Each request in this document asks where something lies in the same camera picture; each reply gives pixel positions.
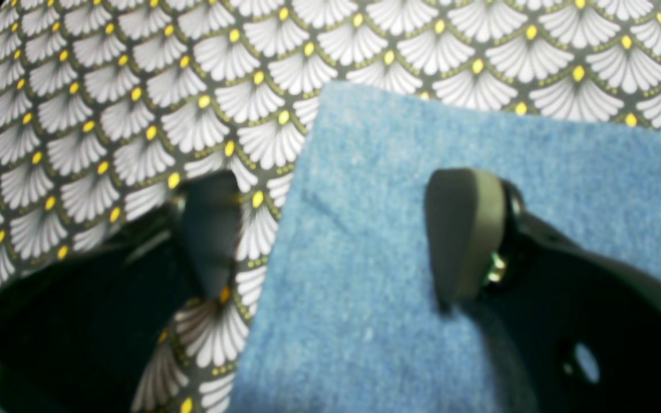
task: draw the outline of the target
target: blue fabric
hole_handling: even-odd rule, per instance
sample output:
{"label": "blue fabric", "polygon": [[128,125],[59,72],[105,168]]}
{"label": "blue fabric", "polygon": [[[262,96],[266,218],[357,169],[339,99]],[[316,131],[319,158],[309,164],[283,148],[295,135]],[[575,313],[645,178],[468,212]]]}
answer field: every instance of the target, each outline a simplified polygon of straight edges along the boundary
{"label": "blue fabric", "polygon": [[323,89],[230,411],[532,411],[485,309],[438,314],[423,195],[479,167],[581,246],[661,278],[661,134]]}

